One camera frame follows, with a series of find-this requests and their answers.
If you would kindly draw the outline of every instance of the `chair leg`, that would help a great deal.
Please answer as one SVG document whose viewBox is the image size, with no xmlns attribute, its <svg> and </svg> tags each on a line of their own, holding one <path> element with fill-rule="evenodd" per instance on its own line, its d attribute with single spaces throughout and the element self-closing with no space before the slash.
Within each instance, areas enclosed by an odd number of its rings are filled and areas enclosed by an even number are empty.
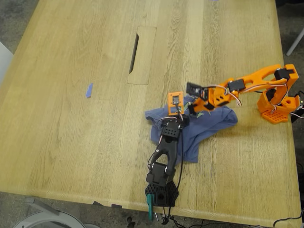
<svg viewBox="0 0 304 228">
<path fill-rule="evenodd" d="M 300 34 L 298 35 L 298 37 L 295 39 L 294 43 L 292 44 L 292 46 L 289 48 L 289 50 L 287 51 L 286 55 L 290 56 L 291 53 L 294 51 L 295 47 L 298 45 L 298 43 L 300 42 L 301 38 L 304 36 L 304 28 L 303 30 L 300 32 Z"/>
</svg>

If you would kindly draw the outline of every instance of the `cable hole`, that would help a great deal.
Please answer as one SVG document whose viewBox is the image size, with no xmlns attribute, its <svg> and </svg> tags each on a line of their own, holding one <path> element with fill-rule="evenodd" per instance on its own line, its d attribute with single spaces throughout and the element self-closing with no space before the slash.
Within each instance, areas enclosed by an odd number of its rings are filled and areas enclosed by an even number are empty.
<svg viewBox="0 0 304 228">
<path fill-rule="evenodd" d="M 136 34 L 133 54 L 132 54 L 131 63 L 130 63 L 129 74 L 133 71 L 134 62 L 135 62 L 135 56 L 136 56 L 136 51 L 137 51 L 137 45 L 138 45 L 138 39 L 139 39 L 139 36 L 138 36 L 138 34 Z"/>
</svg>

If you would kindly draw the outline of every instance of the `table surface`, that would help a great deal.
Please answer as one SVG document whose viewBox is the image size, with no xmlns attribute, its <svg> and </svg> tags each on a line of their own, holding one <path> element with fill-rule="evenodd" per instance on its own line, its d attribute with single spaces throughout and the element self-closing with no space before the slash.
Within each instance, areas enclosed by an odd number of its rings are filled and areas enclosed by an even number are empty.
<svg viewBox="0 0 304 228">
<path fill-rule="evenodd" d="M 144 111 L 188 81 L 221 83 L 276 63 L 272 0 L 42 0 L 0 88 L 0 190 L 147 210 L 155 145 Z M 261 118 L 258 97 L 232 102 L 237 125 L 185 162 L 173 214 L 262 226 L 300 214 L 291 123 Z"/>
</svg>

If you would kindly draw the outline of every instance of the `orange bracket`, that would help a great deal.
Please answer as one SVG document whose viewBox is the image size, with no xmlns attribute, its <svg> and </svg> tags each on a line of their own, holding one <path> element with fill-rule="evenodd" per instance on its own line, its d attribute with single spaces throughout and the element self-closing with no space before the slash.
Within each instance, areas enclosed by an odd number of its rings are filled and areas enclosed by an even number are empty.
<svg viewBox="0 0 304 228">
<path fill-rule="evenodd" d="M 176 106 L 180 114 L 184 114 L 184 95 L 183 92 L 168 93 L 168 113 L 169 115 L 177 115 Z"/>
</svg>

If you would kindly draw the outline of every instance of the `table slot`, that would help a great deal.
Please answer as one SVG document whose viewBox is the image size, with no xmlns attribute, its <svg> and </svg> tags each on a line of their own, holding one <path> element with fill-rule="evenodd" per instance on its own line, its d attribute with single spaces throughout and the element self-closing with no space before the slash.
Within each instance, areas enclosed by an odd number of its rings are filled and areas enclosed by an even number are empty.
<svg viewBox="0 0 304 228">
<path fill-rule="evenodd" d="M 155 27 L 138 27 L 127 81 L 129 84 L 149 83 L 155 34 Z"/>
</svg>

